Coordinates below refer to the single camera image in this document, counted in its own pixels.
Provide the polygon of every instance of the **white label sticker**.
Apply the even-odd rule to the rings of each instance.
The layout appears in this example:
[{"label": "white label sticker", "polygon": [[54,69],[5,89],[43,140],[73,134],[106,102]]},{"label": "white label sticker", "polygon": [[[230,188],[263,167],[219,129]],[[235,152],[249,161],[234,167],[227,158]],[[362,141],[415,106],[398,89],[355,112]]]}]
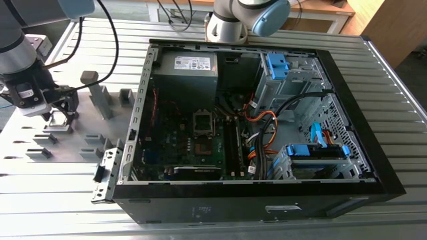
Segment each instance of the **white label sticker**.
[{"label": "white label sticker", "polygon": [[249,102],[249,104],[253,106],[253,108],[257,109],[257,106],[258,106],[257,102],[254,102],[254,101],[251,100],[251,101]]},{"label": "white label sticker", "polygon": [[209,57],[178,56],[175,58],[175,69],[211,70],[211,59]]},{"label": "white label sticker", "polygon": [[257,171],[257,167],[249,166],[247,172],[249,172],[250,174],[255,174],[255,171]]}]

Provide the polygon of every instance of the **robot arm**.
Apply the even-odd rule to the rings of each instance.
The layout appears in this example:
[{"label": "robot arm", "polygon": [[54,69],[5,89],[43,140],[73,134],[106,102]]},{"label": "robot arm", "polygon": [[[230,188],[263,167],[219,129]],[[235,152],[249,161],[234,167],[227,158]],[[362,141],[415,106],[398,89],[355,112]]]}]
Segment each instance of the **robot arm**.
[{"label": "robot arm", "polygon": [[[290,15],[287,0],[218,0],[207,26],[211,42],[243,44],[249,30],[262,36],[274,34]],[[95,11],[94,0],[0,0],[0,91],[25,116],[50,118],[58,108],[71,118],[78,110],[78,92],[59,86],[38,59],[22,28],[78,19]]]},{"label": "robot arm", "polygon": [[207,25],[207,39],[215,43],[243,44],[249,28],[267,37],[283,26],[291,12],[289,0],[218,0]]},{"label": "robot arm", "polygon": [[78,19],[94,11],[94,0],[0,0],[0,75],[9,89],[2,97],[29,117],[49,113],[66,98],[66,89],[55,84],[22,28]]}]

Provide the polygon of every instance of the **motherboard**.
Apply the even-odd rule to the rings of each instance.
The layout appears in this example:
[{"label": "motherboard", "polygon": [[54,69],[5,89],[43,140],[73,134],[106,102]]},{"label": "motherboard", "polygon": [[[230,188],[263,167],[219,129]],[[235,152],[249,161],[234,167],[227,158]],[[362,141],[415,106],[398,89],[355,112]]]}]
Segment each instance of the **motherboard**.
[{"label": "motherboard", "polygon": [[182,113],[177,104],[159,107],[147,128],[137,175],[143,181],[246,180],[249,137],[245,118],[205,109]]}]

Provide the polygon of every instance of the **red wire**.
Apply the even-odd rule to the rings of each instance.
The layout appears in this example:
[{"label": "red wire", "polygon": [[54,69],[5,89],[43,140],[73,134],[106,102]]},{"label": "red wire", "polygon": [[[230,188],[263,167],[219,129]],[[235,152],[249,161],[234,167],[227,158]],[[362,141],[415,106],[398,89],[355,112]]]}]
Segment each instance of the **red wire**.
[{"label": "red wire", "polygon": [[155,125],[157,111],[158,111],[158,88],[153,89],[154,93],[154,107],[153,107],[153,115],[151,115],[151,126]]}]

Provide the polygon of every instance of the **blue cable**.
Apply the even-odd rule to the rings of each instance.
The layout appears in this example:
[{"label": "blue cable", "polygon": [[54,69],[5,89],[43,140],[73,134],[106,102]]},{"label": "blue cable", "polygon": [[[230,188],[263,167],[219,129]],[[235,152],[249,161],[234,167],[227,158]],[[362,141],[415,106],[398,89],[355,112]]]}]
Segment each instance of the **blue cable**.
[{"label": "blue cable", "polygon": [[7,106],[0,106],[0,109],[6,109],[6,108],[13,107],[13,106],[14,106],[14,104],[7,105]]}]

